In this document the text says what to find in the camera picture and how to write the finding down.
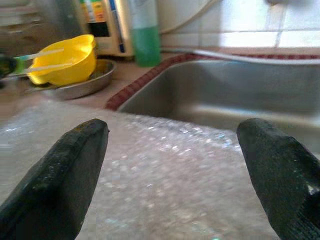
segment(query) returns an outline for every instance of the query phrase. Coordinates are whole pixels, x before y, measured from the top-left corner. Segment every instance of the bubble wrap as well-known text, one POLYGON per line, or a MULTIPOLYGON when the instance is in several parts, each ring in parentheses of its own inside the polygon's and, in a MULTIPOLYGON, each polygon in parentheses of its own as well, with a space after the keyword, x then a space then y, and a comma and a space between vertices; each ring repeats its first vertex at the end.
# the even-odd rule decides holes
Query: bubble wrap
POLYGON ((92 118, 111 132, 77 240, 278 239, 234 132, 51 100, 1 127, 0 203, 62 134, 92 118))

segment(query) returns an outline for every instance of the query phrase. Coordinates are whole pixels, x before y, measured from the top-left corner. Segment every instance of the stainless steel sink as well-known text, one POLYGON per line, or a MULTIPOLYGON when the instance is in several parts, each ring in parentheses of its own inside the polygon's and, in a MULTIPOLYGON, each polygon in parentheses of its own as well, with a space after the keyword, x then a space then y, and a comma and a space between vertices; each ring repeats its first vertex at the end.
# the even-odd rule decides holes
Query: stainless steel sink
POLYGON ((248 118, 262 118, 320 153, 320 67, 220 60, 179 63, 119 111, 230 130, 248 118))

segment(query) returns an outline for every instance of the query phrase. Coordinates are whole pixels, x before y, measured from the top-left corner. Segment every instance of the dish soap bottle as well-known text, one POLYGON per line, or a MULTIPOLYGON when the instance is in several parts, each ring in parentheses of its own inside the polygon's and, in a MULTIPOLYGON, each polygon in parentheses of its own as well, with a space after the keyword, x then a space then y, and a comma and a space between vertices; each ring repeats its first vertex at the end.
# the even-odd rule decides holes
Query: dish soap bottle
POLYGON ((140 67, 161 62, 156 0, 129 0, 135 61, 140 67))

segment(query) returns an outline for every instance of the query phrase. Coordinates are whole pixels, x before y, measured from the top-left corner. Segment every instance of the plastic bottle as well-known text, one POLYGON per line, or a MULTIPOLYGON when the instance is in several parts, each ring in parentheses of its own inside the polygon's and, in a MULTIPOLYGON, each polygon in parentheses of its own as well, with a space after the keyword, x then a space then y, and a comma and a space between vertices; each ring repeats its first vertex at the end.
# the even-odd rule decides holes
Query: plastic bottle
POLYGON ((161 62, 156 0, 129 0, 135 61, 140 67, 161 62))

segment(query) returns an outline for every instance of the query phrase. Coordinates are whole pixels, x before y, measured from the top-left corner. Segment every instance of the tiled wall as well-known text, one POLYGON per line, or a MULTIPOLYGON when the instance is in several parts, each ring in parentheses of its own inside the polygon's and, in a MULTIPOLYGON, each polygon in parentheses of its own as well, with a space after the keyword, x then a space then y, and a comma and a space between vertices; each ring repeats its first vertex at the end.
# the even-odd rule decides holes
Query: tiled wall
MULTIPOLYGON (((160 29, 173 27, 209 0, 157 0, 160 29)), ((202 17, 162 35, 168 47, 320 48, 320 0, 221 0, 202 17)))

